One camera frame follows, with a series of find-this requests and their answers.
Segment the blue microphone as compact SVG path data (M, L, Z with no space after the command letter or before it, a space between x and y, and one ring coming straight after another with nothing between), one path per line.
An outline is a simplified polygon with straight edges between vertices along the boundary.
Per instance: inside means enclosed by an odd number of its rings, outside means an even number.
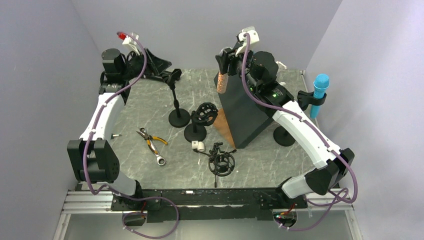
M313 81L314 91L313 91L313 97L316 99L323 99L326 90L330 85L330 78L325 73L320 73L316 76L315 80ZM315 119L320 111L319 105L311 105L310 108L310 117Z

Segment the round base clip stand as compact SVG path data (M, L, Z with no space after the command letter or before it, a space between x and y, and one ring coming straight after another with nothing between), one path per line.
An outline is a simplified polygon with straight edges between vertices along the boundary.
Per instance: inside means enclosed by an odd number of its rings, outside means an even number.
M172 92L174 106L174 110L172 110L168 115L168 121L169 124L175 128L183 128L190 122L190 114L187 110L180 108L180 103L175 92L175 83L180 79L181 75L182 70L180 68L175 68L165 79L165 83L169 86L169 89Z

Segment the round base shock mount stand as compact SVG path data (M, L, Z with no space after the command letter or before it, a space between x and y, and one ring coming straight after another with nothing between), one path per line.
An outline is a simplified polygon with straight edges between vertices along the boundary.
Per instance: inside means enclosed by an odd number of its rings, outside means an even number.
M190 115L191 123L184 129L184 138L188 142L202 142L207 136L206 127L212 125L218 116L218 109L211 102L200 104Z

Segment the white pvc elbow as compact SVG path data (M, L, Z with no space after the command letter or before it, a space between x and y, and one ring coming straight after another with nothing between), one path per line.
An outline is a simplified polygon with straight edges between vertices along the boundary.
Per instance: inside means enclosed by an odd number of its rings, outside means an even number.
M205 151L205 144L202 141L194 140L191 142L191 149L202 153Z

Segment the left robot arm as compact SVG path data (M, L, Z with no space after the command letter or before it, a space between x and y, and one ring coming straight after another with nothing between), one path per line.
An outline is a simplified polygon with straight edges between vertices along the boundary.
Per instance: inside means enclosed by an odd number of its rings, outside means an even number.
M131 210L139 209L144 203L140 186L120 170L118 157L110 140L116 120L130 95L130 81L140 73L151 80L163 81L171 72L172 63L155 56L148 48L143 56L135 51L128 55L116 48L101 54L104 71L100 75L98 103L93 116L77 140L67 144L67 153L75 178L79 182L89 178L91 183L105 184L119 195Z

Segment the tripod shock mount stand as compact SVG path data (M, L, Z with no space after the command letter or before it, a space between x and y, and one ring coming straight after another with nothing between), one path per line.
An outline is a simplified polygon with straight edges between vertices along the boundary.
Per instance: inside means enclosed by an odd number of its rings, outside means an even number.
M236 161L233 156L237 149L232 151L221 150L223 142L215 142L208 153L205 150L200 150L199 147L193 149L195 153L200 153L208 157L208 169L214 175L214 188L218 187L218 177L226 177L230 175L236 166Z

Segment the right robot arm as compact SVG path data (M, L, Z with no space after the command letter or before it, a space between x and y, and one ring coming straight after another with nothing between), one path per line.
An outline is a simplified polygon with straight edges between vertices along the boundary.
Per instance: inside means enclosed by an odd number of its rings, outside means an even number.
M293 95L278 83L279 66L270 52L237 54L235 49L226 47L215 59L219 73L239 77L258 108L278 123L312 161L312 170L290 177L280 185L281 190L275 194L280 207L289 207L302 195L325 195L346 176L354 152L329 140L307 117Z

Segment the blue mic clip stand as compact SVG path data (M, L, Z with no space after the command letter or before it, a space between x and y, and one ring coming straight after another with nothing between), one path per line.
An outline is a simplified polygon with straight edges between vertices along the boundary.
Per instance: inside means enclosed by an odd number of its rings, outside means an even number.
M328 148L329 140L304 113L309 105L323 105L326 97L327 94L322 99L317 99L314 97L314 92L299 91L297 101L290 100L277 109L271 116L279 124L273 132L275 142L284 147L298 142L304 149L310 149L318 144Z

